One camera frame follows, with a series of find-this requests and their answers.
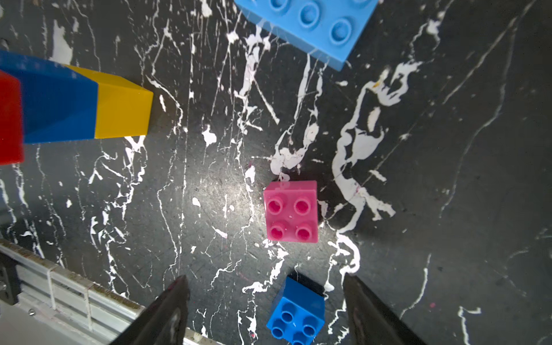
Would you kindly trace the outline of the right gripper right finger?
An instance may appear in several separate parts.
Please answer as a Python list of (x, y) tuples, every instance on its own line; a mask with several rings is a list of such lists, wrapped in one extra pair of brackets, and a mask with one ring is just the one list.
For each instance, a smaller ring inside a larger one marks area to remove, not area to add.
[(356, 275), (345, 275), (343, 291), (355, 344), (424, 344)]

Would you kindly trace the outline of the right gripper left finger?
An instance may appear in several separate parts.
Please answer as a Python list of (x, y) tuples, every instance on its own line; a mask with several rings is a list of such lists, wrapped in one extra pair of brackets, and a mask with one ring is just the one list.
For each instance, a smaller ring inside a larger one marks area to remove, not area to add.
[(111, 344), (182, 344), (189, 299), (188, 280), (181, 275)]

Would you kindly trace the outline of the yellow small lego brick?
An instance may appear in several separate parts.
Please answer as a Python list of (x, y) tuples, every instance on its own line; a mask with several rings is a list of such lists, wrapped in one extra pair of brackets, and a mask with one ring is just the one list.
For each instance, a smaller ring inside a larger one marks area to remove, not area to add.
[(120, 76), (86, 68), (69, 69), (98, 84), (96, 139), (135, 137), (148, 133), (153, 93)]

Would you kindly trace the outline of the red long lego brick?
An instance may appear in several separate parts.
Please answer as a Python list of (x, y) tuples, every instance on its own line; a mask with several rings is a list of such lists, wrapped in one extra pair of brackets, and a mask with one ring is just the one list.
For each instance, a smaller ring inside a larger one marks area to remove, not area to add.
[(18, 79), (1, 72), (1, 165), (24, 161), (22, 95)]

